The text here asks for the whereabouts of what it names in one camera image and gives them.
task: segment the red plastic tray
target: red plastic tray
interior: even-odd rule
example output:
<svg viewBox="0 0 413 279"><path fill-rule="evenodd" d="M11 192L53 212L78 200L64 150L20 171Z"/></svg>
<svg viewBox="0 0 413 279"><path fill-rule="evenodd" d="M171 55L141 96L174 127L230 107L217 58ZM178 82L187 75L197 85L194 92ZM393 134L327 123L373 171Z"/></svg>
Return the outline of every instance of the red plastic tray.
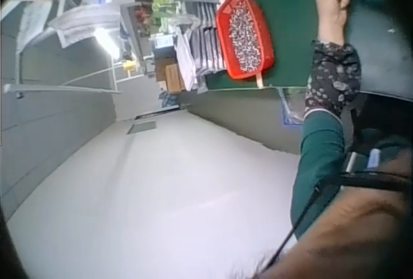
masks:
<svg viewBox="0 0 413 279"><path fill-rule="evenodd" d="M257 32L258 43L261 51L261 65L251 72L241 70L238 59L235 55L234 47L230 38L230 19L234 7L240 2L246 1L248 9L254 20L254 27ZM265 23L264 14L253 0L226 0L217 12L217 29L218 36L221 42L222 51L224 53L227 71L232 79L245 79L256 74L262 73L265 69L272 67L276 61L274 48L267 24Z"/></svg>

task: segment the white floor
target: white floor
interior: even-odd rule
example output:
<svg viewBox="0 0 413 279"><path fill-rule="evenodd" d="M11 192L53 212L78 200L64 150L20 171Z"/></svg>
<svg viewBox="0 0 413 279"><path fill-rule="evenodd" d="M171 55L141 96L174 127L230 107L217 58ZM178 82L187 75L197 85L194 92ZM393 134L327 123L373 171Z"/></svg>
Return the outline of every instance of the white floor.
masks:
<svg viewBox="0 0 413 279"><path fill-rule="evenodd" d="M104 131L8 222L31 278L220 279L250 274L290 229L298 157L186 112Z"/></svg>

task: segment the fluorescent light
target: fluorescent light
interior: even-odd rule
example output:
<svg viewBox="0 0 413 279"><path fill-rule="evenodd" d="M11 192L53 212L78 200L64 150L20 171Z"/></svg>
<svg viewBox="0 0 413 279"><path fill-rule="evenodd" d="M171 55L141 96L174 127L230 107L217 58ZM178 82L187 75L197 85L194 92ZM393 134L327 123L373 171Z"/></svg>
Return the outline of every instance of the fluorescent light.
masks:
<svg viewBox="0 0 413 279"><path fill-rule="evenodd" d="M112 38L109 36L109 33L104 28L97 28L95 30L95 37L97 42L108 52L113 59L118 59L120 56L119 48L114 43Z"/></svg>

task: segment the black cable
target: black cable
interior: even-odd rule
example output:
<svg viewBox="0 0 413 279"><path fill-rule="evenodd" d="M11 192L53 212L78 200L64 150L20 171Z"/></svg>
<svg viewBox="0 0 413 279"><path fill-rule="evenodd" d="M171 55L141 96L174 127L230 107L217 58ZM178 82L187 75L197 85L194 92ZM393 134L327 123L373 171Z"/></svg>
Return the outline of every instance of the black cable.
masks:
<svg viewBox="0 0 413 279"><path fill-rule="evenodd" d="M267 269L269 269L271 266L273 266L275 264L275 262L278 260L279 255L283 252L283 249L285 247L285 245L287 244L287 242L290 240L291 236L294 234L294 232L296 231L296 229L298 228L299 224L301 223L301 221L303 221L304 216L307 214L308 210L310 210L312 204L317 200L317 198L320 196L320 191L315 188L313 193L311 194L311 197L308 199L307 204L305 205L303 211L301 212L301 214L299 215L297 221L295 222L295 224L292 226L291 231L289 232L289 234L287 235L287 237L284 239L283 243L281 244L281 246L278 248L277 252L271 257L271 259L268 261L267 266L265 266L263 271L266 271Z"/></svg>
<svg viewBox="0 0 413 279"><path fill-rule="evenodd" d="M394 179L378 178L378 175L396 177ZM377 189L384 191L409 193L412 190L411 181L406 176L390 172L360 170L342 172L339 177L327 177L317 183L316 188L322 191L326 186L362 187L366 189Z"/></svg>
<svg viewBox="0 0 413 279"><path fill-rule="evenodd" d="M387 181L377 179L378 175L392 176L397 177L398 179L403 179L405 181ZM412 182L408 180L407 177L401 174L393 174L390 172L381 172L381 171L369 171L369 170L359 170L352 172L342 172L339 176L328 177L319 181L314 187L314 191L311 194L310 198L307 201L303 211L299 215L295 224L292 226L291 231L288 233L287 237L284 239L283 243L278 248L277 252L271 257L267 265L263 269L263 272L267 271L272 267L278 260L280 254L283 252L283 249L287 242L290 240L296 229L299 227L299 224L303 221L308 210L316 202L317 198L321 196L324 188L327 186L347 186L347 187L364 187L368 189L379 189L386 191L396 191L396 192L407 192L408 194L412 192Z"/></svg>

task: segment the green workbench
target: green workbench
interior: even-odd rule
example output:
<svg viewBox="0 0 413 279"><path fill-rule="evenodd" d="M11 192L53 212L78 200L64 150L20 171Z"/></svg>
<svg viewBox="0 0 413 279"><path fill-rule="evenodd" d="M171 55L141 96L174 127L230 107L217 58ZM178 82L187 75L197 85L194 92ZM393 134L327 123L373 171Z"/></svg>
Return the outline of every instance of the green workbench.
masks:
<svg viewBox="0 0 413 279"><path fill-rule="evenodd" d="M314 0L255 0L271 32L276 64L263 72L264 87L302 87L311 66L311 41L317 34ZM207 77L210 90L257 88L255 77L245 81L222 72Z"/></svg>

